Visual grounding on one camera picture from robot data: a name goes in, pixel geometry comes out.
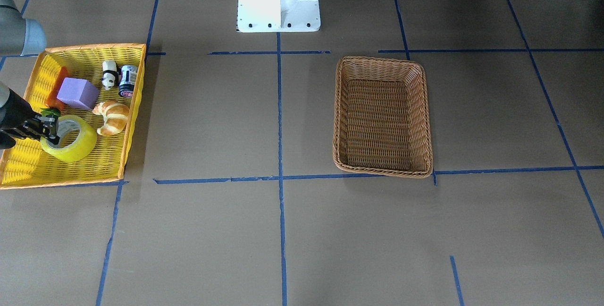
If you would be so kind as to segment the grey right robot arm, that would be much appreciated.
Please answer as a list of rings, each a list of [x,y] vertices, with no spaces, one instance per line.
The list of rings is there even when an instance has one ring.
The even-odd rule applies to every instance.
[[[14,0],[0,0],[1,56],[39,54],[47,46],[42,26],[36,20],[23,18]],[[59,144],[58,115],[39,114],[20,95],[6,84],[0,85],[0,148],[7,150],[17,139],[47,140]]]

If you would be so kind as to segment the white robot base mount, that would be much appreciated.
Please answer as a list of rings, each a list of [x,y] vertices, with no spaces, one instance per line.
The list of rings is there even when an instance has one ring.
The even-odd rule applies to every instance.
[[[319,0],[237,0],[236,22],[241,33],[319,31]]]

